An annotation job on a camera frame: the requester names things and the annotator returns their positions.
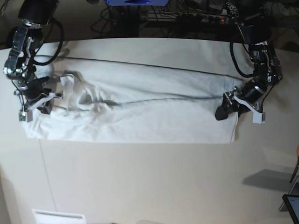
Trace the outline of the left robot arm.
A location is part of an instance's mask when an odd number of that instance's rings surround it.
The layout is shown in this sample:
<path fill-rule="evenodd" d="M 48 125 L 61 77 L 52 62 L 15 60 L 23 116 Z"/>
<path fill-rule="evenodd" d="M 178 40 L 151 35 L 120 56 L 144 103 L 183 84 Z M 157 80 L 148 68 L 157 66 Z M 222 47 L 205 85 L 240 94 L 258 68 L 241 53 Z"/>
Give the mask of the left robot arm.
<path fill-rule="evenodd" d="M 223 94 L 215 118 L 220 121 L 234 112 L 238 115 L 252 112 L 253 123 L 261 124 L 265 122 L 264 101 L 283 78 L 280 61 L 271 41 L 270 22 L 262 3 L 257 0 L 228 0 L 226 5 L 239 30 L 230 40 L 230 55 L 236 71 L 248 82 L 242 88 L 236 86 Z M 251 74 L 243 73 L 236 60 L 234 43 L 240 36 L 248 46 L 249 58 L 254 66 Z"/>

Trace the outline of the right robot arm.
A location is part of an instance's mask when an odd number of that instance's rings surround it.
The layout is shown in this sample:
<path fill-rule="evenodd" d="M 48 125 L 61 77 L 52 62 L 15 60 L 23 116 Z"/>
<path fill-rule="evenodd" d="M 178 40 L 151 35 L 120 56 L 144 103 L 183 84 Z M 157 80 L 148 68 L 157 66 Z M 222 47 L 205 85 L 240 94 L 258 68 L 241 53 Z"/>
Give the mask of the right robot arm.
<path fill-rule="evenodd" d="M 22 121 L 34 109 L 38 109 L 43 114 L 50 114 L 53 99 L 62 96 L 44 87 L 50 80 L 49 76 L 37 78 L 35 74 L 36 66 L 46 66 L 52 63 L 63 46 L 64 28 L 53 17 L 58 4 L 57 0 L 26 0 L 18 13 L 22 24 L 14 33 L 3 73 L 16 88 L 15 94 L 21 103 L 20 119 Z M 35 56 L 44 43 L 42 28 L 49 23 L 57 25 L 60 30 L 59 45 L 48 61 L 38 62 Z"/>

